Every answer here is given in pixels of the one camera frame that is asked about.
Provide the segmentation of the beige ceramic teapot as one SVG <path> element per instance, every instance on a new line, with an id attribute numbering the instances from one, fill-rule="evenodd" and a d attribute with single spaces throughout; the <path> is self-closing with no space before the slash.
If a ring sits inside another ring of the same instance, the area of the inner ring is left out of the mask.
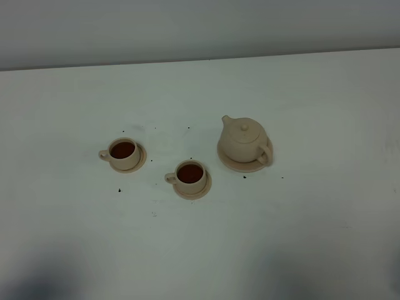
<path id="1" fill-rule="evenodd" d="M 265 129 L 248 117 L 222 117 L 223 129 L 219 138 L 222 153 L 235 163 L 257 161 L 263 166 L 273 162 L 273 149 Z"/>

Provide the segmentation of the beige teapot saucer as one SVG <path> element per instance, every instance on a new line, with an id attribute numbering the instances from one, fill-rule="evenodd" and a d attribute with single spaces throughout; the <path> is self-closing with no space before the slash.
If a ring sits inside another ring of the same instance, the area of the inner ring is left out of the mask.
<path id="1" fill-rule="evenodd" d="M 236 162 L 230 159 L 222 149 L 220 141 L 217 144 L 217 155 L 220 161 L 229 169 L 240 173 L 253 173 L 263 168 L 268 167 L 268 164 L 261 164 L 259 161 L 254 160 L 251 162 Z"/>

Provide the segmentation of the right beige teacup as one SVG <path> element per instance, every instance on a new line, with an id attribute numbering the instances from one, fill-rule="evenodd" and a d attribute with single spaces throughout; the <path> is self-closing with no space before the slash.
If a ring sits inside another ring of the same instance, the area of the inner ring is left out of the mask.
<path id="1" fill-rule="evenodd" d="M 167 173 L 164 180 L 181 194 L 194 195 L 206 187 L 207 176 L 200 162 L 187 160 L 179 163 L 174 172 Z"/>

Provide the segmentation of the beige teacup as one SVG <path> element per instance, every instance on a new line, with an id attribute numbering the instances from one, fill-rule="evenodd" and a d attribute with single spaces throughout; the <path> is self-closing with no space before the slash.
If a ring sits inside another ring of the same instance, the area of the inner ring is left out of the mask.
<path id="1" fill-rule="evenodd" d="M 181 194 L 194 195 L 206 187 L 207 176 L 200 162 L 187 160 L 179 163 L 174 172 L 167 173 L 164 180 Z"/>
<path id="2" fill-rule="evenodd" d="M 98 156 L 119 171 L 133 169 L 140 160 L 137 143 L 127 137 L 114 140 L 106 150 L 99 151 Z"/>

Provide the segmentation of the right beige cup saucer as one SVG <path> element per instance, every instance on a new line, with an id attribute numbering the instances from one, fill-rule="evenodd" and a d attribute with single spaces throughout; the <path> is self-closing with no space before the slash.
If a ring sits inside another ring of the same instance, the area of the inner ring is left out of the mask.
<path id="1" fill-rule="evenodd" d="M 187 194 L 187 193 L 181 192 L 175 184 L 173 184 L 172 186 L 173 186 L 174 192 L 179 197 L 193 201 L 193 200 L 197 200 L 197 199 L 204 197 L 210 191 L 211 186 L 212 186 L 212 178 L 211 178 L 211 175 L 206 171 L 206 185 L 201 191 L 199 191 L 195 194 Z"/>

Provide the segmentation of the beige cup saucer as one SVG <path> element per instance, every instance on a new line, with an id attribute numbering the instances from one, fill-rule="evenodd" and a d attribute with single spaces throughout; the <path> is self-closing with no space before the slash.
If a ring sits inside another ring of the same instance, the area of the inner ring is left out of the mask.
<path id="1" fill-rule="evenodd" d="M 136 166 L 134 166 L 133 168 L 128 169 L 128 170 L 121 170 L 121 169 L 118 169 L 112 162 L 109 162 L 110 167 L 113 170 L 115 170 L 116 172 L 122 173 L 122 174 L 133 173 L 133 172 L 139 170 L 141 167 L 143 167 L 144 163 L 146 162 L 147 152 L 140 143 L 137 144 L 137 148 L 139 149 L 140 158 L 139 158 L 139 162 L 137 163 Z"/>
<path id="2" fill-rule="evenodd" d="M 204 197 L 210 191 L 211 186 L 212 186 L 212 178 L 211 178 L 211 175 L 206 171 L 206 185 L 201 191 L 199 191 L 195 194 L 187 194 L 187 193 L 181 192 L 175 184 L 173 184 L 172 186 L 173 186 L 174 192 L 179 197 L 193 201 L 193 200 L 197 200 L 197 199 Z"/>

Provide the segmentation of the left beige cup saucer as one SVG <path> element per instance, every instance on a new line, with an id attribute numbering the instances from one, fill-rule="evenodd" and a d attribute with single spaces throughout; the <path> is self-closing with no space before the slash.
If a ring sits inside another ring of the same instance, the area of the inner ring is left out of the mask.
<path id="1" fill-rule="evenodd" d="M 147 152 L 140 143 L 137 144 L 137 148 L 139 149 L 140 158 L 139 158 L 139 162 L 137 163 L 136 166 L 134 166 L 133 168 L 128 169 L 128 170 L 121 170 L 121 169 L 118 169 L 112 162 L 109 162 L 110 167 L 113 170 L 115 170 L 116 172 L 122 173 L 122 174 L 133 173 L 133 172 L 139 170 L 141 167 L 143 167 L 144 163 L 146 162 Z"/>

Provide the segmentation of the left beige teacup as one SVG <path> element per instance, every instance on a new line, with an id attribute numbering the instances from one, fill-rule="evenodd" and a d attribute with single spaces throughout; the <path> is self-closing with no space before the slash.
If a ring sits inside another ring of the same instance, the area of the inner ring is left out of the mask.
<path id="1" fill-rule="evenodd" d="M 133 169 L 140 160 L 137 143 L 127 137 L 114 140 L 106 150 L 99 151 L 98 156 L 119 171 Z"/>

